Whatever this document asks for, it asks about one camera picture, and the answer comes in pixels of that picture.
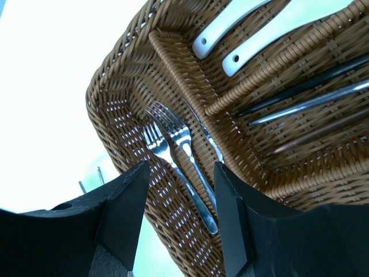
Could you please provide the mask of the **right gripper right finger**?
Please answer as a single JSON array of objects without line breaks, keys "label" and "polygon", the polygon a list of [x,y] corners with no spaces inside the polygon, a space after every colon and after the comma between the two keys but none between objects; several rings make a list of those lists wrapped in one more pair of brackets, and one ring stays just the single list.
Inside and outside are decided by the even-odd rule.
[{"label": "right gripper right finger", "polygon": [[367,276],[368,207],[326,204],[302,212],[214,164],[227,276]]}]

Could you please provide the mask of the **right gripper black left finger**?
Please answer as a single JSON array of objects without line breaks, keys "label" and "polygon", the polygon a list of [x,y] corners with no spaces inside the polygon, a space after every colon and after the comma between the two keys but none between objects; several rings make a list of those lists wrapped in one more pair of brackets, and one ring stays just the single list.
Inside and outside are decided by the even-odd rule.
[{"label": "right gripper black left finger", "polygon": [[53,209],[1,211],[2,276],[126,276],[133,270],[150,169],[141,161]]}]

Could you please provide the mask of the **small silver fork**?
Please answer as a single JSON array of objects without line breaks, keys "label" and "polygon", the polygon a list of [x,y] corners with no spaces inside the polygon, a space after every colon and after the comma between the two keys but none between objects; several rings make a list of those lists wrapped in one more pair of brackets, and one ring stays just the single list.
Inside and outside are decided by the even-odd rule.
[{"label": "small silver fork", "polygon": [[189,183],[187,178],[184,176],[184,174],[181,172],[178,165],[174,162],[174,159],[171,155],[169,143],[165,139],[161,130],[155,122],[144,127],[144,137],[148,149],[152,151],[153,154],[157,157],[165,160],[175,170],[175,172],[178,174],[179,178],[182,180],[185,187],[187,188],[191,198],[194,199],[196,191]]}]

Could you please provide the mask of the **silver knife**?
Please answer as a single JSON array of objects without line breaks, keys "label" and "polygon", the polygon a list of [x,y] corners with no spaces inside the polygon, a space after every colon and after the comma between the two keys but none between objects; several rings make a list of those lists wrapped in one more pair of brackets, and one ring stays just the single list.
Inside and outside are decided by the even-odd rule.
[{"label": "silver knife", "polygon": [[296,113],[299,113],[301,111],[308,110],[308,109],[320,106],[320,105],[325,104],[327,102],[339,100],[343,97],[346,97],[346,96],[351,95],[353,93],[357,93],[357,92],[365,90],[365,89],[368,89],[368,79],[365,79],[363,81],[359,81],[359,82],[351,84],[351,85],[347,85],[345,87],[341,87],[339,89],[328,92],[328,93],[326,93],[324,95],[321,95],[321,96],[314,97],[312,99],[301,102],[299,104],[296,104],[296,105],[293,105],[293,106],[288,106],[287,108],[285,108],[281,111],[272,113],[270,115],[259,118],[255,121],[249,122],[248,125],[249,126],[254,126],[254,125],[262,124],[262,123],[265,123],[265,122],[274,121],[278,118],[281,118],[281,117],[284,117],[284,116],[287,116],[287,115],[296,114]]}]

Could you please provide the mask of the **white ceramic spoon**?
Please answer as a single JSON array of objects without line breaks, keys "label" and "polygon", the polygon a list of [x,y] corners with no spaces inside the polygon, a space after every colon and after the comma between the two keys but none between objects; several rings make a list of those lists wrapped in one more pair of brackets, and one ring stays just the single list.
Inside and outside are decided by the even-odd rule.
[{"label": "white ceramic spoon", "polygon": [[351,3],[349,0],[293,0],[270,22],[232,50],[222,61],[223,70],[232,77],[266,46],[303,25],[334,14]]},{"label": "white ceramic spoon", "polygon": [[270,0],[233,0],[193,41],[192,49],[199,59],[206,58],[222,37],[251,12]]}]

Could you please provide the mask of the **silver chopstick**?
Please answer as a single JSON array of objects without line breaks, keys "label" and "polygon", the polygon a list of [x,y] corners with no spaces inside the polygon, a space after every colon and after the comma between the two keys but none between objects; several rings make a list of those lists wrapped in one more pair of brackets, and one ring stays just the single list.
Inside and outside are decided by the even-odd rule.
[{"label": "silver chopstick", "polygon": [[97,167],[97,173],[98,173],[101,185],[104,185],[105,184],[104,178],[103,178],[103,175],[102,175],[102,172],[101,172],[101,168],[99,166]]},{"label": "silver chopstick", "polygon": [[84,187],[84,185],[82,184],[82,182],[81,182],[81,181],[79,181],[78,183],[79,183],[79,186],[80,186],[80,188],[81,188],[81,190],[82,190],[83,194],[86,194],[86,190],[85,190],[85,187]]}]

